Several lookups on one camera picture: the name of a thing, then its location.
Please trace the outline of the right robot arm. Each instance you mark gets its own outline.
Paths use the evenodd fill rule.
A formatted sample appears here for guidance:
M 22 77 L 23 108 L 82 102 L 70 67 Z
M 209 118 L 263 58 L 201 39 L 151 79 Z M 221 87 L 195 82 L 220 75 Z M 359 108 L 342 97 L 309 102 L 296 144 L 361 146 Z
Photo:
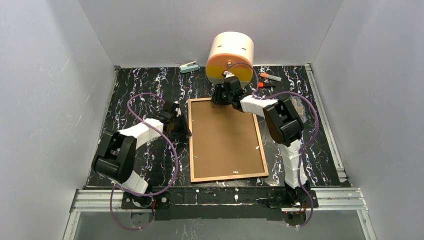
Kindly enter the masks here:
M 247 93 L 235 76 L 215 86 L 211 102 L 231 105 L 235 110 L 263 117 L 273 141 L 278 144 L 284 165 L 284 188 L 269 192 L 263 201 L 269 208 L 300 207 L 310 189 L 301 160 L 304 124 L 290 99 L 261 99 Z

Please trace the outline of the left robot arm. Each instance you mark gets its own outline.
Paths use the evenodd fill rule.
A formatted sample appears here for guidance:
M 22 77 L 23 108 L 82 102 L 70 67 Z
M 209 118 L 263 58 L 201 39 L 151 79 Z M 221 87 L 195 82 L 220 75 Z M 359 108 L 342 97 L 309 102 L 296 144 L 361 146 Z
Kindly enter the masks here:
M 137 197 L 153 197 L 166 192 L 175 182 L 178 170 L 171 182 L 162 190 L 147 193 L 148 183 L 134 171 L 137 149 L 151 140 L 162 137 L 176 157 L 174 139 L 190 136 L 188 122 L 180 104 L 167 101 L 152 118 L 146 118 L 130 128 L 111 132 L 106 130 L 97 146 L 91 169 L 113 181 L 121 190 Z

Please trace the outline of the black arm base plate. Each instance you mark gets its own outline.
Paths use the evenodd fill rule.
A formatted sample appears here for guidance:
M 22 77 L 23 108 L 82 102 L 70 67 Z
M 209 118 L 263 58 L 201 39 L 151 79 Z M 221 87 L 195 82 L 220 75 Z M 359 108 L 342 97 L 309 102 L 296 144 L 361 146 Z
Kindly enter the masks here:
M 172 187 L 151 197 L 125 192 L 121 208 L 150 213 L 156 221 L 185 219 L 266 219 L 287 220 L 302 225 L 307 211 L 317 209 L 315 191 L 305 194 L 284 187 Z

